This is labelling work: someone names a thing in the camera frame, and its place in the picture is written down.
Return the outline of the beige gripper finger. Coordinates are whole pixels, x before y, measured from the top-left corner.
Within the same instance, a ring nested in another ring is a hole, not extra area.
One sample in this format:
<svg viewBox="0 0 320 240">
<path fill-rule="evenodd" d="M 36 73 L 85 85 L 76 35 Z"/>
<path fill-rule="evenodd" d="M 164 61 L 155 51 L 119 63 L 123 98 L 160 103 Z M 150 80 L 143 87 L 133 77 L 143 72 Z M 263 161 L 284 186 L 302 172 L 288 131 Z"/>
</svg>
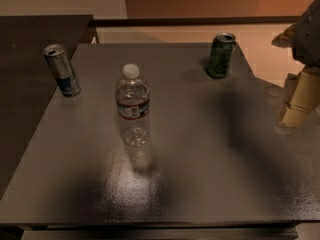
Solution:
<svg viewBox="0 0 320 240">
<path fill-rule="evenodd" d="M 298 75 L 289 74 L 285 81 L 284 107 L 279 124 L 298 128 L 320 104 L 320 68 L 305 66 Z"/>
<path fill-rule="evenodd" d="M 296 25 L 292 24 L 283 32 L 273 38 L 271 44 L 280 48 L 291 48 L 293 46 L 293 38 L 296 32 Z"/>
</svg>

